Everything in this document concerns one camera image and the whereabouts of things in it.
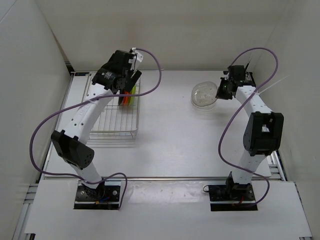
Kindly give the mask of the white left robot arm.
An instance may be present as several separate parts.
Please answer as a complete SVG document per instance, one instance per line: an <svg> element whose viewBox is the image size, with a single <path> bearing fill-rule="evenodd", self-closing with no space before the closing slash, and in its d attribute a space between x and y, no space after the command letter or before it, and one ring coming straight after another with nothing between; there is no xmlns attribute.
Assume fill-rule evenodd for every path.
<svg viewBox="0 0 320 240"><path fill-rule="evenodd" d="M106 105L117 93L129 93L141 76L143 55L136 49L116 50L92 77L91 85L74 117L61 131L51 134L57 154L82 178L85 193L94 201L102 199L105 187L94 164L94 150L87 146L90 132Z"/></svg>

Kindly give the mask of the clear ribbed glass plate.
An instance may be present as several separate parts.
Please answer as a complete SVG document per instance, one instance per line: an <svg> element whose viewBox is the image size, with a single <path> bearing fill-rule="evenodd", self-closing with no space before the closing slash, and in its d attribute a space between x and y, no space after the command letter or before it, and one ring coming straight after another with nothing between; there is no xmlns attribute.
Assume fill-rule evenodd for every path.
<svg viewBox="0 0 320 240"><path fill-rule="evenodd" d="M199 106L210 105L217 101L218 87L211 81L197 84L191 91L191 102Z"/></svg>

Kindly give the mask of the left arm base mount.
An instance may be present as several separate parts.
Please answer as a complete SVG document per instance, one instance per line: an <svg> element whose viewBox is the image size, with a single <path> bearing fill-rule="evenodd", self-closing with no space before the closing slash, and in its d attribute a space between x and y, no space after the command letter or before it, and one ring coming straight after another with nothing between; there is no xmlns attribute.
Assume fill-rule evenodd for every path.
<svg viewBox="0 0 320 240"><path fill-rule="evenodd" d="M102 184L97 189L89 189L82 183L78 183L74 210L118 210L121 203L121 182L106 181L104 188Z"/></svg>

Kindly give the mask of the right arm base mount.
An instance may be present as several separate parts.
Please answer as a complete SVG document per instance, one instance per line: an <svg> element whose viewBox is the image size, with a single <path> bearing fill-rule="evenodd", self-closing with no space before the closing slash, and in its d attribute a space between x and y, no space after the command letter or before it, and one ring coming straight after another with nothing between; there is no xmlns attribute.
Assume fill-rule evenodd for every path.
<svg viewBox="0 0 320 240"><path fill-rule="evenodd" d="M202 190L209 194L211 212L258 210L251 184L247 184L244 189L231 189L226 184L205 185Z"/></svg>

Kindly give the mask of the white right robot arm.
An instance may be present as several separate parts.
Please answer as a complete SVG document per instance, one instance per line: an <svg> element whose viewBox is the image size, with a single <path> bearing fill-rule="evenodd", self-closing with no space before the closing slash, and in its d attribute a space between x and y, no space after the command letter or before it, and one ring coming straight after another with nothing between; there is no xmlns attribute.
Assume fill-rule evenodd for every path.
<svg viewBox="0 0 320 240"><path fill-rule="evenodd" d="M248 123L243 134L244 152L239 167L232 171L224 193L230 200L245 195L253 200L252 176L260 163L281 145L284 125L282 113L271 110L255 92L256 84L243 65L232 65L224 71L216 98L236 99L248 115Z"/></svg>

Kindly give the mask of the orange plate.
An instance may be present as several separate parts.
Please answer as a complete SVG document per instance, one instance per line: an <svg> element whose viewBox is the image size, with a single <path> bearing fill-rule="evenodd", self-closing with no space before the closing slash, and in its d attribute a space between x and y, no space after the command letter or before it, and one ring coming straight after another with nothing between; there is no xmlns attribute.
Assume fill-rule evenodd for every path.
<svg viewBox="0 0 320 240"><path fill-rule="evenodd" d="M130 105L130 102L131 102L131 97L129 96L131 93L130 92L127 92L127 91L122 91L120 93L121 95L124 95L124 96L121 96L119 97L118 99L118 105L119 106L129 106Z"/></svg>

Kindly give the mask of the clear bumpy glass plate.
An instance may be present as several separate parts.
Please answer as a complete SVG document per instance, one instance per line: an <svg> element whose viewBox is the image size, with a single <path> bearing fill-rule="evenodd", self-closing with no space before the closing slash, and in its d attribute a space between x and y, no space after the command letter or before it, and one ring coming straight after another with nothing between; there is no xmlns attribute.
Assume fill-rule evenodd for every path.
<svg viewBox="0 0 320 240"><path fill-rule="evenodd" d="M213 102L212 104L204 105L204 106L202 106L202 105L197 105L196 103L194 103L194 102L192 102L192 101L191 101L191 103L192 103L192 105L193 105L196 109L198 109L198 110L205 110L205 111L209 111L209 110L213 109L213 108L216 106L216 102Z"/></svg>

